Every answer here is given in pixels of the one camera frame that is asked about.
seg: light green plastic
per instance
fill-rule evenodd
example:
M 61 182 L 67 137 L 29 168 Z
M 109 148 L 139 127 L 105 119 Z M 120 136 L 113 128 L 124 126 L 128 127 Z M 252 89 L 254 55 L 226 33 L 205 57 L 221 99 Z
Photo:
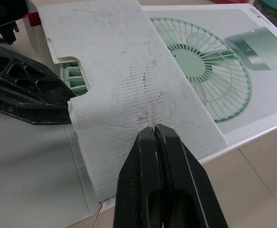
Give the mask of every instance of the light green plastic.
M 88 91 L 81 69 L 76 62 L 61 64 L 60 78 L 76 96 Z
M 250 76 L 223 40 L 186 21 L 150 20 L 214 121 L 244 110 L 251 93 Z

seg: tile floor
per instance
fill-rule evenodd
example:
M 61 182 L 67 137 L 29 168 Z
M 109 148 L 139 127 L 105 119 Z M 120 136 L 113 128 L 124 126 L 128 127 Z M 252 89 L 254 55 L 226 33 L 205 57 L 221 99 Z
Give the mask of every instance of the tile floor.
M 277 227 L 277 131 L 204 165 L 230 228 Z M 96 228 L 111 228 L 114 209 Z M 88 228 L 91 219 L 69 228 Z

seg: green fan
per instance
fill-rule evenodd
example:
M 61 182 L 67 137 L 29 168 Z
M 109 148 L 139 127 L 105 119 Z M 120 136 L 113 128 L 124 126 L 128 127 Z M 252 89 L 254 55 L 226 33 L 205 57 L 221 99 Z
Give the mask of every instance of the green fan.
M 230 119 L 244 109 L 250 76 L 224 41 L 185 21 L 150 20 L 214 121 Z

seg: printed image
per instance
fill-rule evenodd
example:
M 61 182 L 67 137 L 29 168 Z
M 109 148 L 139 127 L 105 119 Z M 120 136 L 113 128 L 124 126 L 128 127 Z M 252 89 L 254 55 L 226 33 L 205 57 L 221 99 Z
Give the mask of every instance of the printed image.
M 232 48 L 189 22 L 150 20 L 214 121 L 230 119 L 244 110 L 251 80 L 241 57 Z

